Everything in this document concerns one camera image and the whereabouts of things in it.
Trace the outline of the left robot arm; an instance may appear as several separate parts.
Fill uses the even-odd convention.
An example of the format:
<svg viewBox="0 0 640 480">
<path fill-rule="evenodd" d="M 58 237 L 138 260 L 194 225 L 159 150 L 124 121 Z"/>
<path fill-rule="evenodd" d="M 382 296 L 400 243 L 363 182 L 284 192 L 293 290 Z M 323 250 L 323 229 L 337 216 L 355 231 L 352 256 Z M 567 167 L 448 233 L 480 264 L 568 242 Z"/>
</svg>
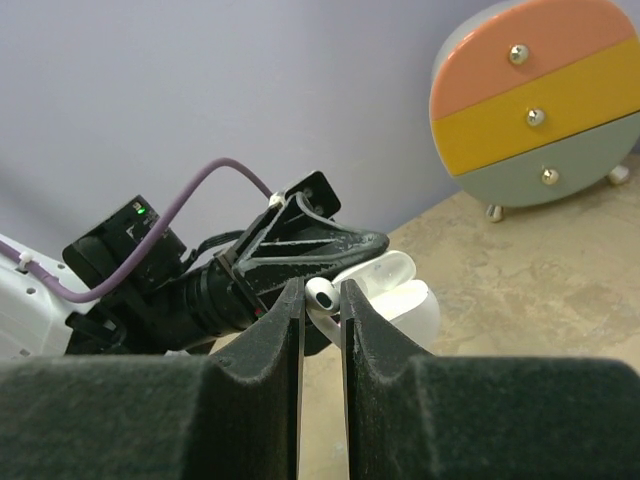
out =
<svg viewBox="0 0 640 480">
<path fill-rule="evenodd" d="M 246 330 L 286 283 L 334 280 L 384 254 L 383 233 L 335 221 L 341 204 L 315 171 L 280 192 L 249 227 L 188 249 L 171 222 L 206 179 L 164 214 L 135 196 L 51 258 L 1 241 L 1 354 L 206 354 Z"/>
</svg>

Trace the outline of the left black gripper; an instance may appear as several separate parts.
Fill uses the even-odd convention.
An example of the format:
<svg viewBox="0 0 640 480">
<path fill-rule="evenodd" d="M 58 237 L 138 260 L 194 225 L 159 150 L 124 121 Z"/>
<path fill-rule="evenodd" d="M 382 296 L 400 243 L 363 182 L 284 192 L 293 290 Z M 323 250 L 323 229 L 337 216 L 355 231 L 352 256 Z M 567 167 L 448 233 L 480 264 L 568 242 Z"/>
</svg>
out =
<svg viewBox="0 0 640 480">
<path fill-rule="evenodd" d="M 134 354 L 201 354 L 254 324 L 293 278 L 332 280 L 385 253 L 389 237 L 334 219 L 341 202 L 316 170 L 276 193 L 233 245 L 187 270 L 182 249 L 153 249 L 124 283 L 125 345 Z"/>
</svg>

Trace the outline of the white earbud charging case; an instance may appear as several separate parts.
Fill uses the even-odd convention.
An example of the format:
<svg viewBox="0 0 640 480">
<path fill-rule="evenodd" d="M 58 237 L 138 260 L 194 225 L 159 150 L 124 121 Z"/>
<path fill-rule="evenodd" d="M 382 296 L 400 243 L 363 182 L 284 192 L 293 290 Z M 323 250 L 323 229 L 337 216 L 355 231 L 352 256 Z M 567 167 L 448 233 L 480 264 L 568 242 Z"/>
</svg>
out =
<svg viewBox="0 0 640 480">
<path fill-rule="evenodd" d="M 428 350 L 438 336 L 441 313 L 435 293 L 416 274 L 407 253 L 390 250 L 341 272 L 331 283 L 339 290 L 344 281 L 354 280 L 377 313 Z"/>
</svg>

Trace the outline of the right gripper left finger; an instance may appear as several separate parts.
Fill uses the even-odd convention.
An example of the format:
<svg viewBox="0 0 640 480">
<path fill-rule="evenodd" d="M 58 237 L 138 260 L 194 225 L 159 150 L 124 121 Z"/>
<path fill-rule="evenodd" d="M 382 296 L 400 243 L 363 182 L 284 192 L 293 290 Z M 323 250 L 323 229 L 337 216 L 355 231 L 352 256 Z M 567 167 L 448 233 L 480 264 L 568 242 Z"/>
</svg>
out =
<svg viewBox="0 0 640 480">
<path fill-rule="evenodd" d="M 304 286 L 209 356 L 1 365 L 5 479 L 294 479 Z"/>
</svg>

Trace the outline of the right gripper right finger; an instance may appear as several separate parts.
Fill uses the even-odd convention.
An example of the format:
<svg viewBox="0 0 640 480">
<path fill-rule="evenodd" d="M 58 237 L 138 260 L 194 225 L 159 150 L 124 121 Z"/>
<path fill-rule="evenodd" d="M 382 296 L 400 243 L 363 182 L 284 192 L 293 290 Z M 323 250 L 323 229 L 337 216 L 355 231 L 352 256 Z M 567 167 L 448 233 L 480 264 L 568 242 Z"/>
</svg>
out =
<svg viewBox="0 0 640 480">
<path fill-rule="evenodd" d="M 639 376 L 618 360 L 436 356 L 341 288 L 354 479 L 635 479 Z"/>
</svg>

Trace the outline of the white earbud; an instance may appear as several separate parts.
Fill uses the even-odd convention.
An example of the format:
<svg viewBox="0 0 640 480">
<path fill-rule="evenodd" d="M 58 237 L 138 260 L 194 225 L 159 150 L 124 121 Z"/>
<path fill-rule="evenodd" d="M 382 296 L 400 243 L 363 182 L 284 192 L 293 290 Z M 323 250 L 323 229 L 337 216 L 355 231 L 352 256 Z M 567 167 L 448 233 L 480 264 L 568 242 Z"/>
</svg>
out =
<svg viewBox="0 0 640 480">
<path fill-rule="evenodd" d="M 334 285 L 321 277 L 309 279 L 305 285 L 305 306 L 312 324 L 340 348 L 340 322 L 334 320 L 340 309 L 340 294 Z"/>
</svg>

